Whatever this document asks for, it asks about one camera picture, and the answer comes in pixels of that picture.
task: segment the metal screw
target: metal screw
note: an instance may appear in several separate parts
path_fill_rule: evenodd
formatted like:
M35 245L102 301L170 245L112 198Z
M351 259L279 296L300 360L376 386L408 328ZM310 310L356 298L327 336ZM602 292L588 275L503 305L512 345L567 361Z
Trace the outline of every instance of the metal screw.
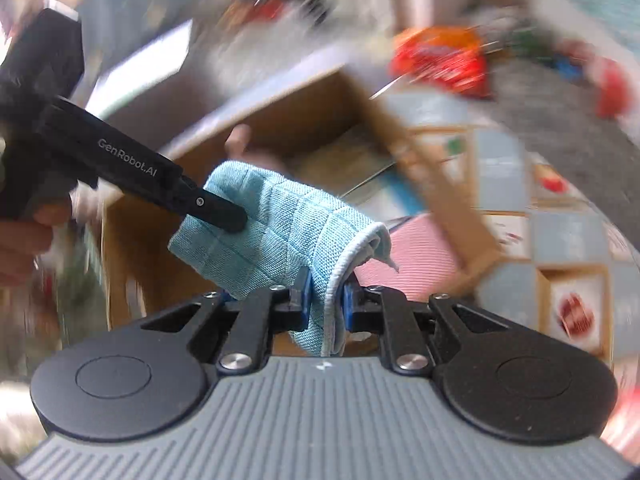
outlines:
M429 364L429 360L420 354L401 355L396 361L402 370L420 370Z
M227 370L244 370L251 366L251 358L247 354L228 354L220 359L220 365Z

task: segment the red object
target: red object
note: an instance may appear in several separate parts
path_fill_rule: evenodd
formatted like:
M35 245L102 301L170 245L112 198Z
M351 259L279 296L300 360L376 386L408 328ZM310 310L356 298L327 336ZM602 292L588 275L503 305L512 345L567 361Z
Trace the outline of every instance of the red object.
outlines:
M277 20L284 11L283 0L267 0L263 4L254 7L247 17L248 22L271 22Z
M584 306L582 298L572 292L562 300L558 321L569 337L583 337L593 328L595 316Z
M562 178L546 177L541 179L541 183L545 189L548 189L553 193L566 193L568 188L566 182Z
M630 392L620 391L618 403L600 438L629 462L640 464L640 386Z
M596 113L603 119L613 119L623 113L630 103L630 90L620 66L611 59L604 64Z
M399 45L391 61L395 76L413 75L416 80L469 97L489 97L487 67L476 49L429 44L411 38Z

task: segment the hand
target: hand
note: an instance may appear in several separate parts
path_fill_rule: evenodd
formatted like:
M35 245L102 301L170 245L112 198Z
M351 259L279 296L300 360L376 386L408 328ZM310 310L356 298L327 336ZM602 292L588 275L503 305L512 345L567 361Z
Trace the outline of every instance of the hand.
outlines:
M24 283L33 272L33 259L46 253L53 229L71 217L71 200L41 207L33 221L0 220L0 286Z
M246 162L257 168L275 171L286 175L287 168L284 163L273 153L267 150L253 150L249 148L251 141L251 128L247 124L238 124L229 134L225 142L226 156L230 160Z

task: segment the floor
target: floor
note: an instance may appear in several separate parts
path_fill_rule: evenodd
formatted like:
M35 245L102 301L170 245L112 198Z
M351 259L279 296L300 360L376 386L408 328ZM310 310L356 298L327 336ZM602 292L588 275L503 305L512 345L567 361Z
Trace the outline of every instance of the floor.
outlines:
M494 101L480 107L575 184L640 248L640 151L614 121L596 117L596 93L524 61L495 67Z

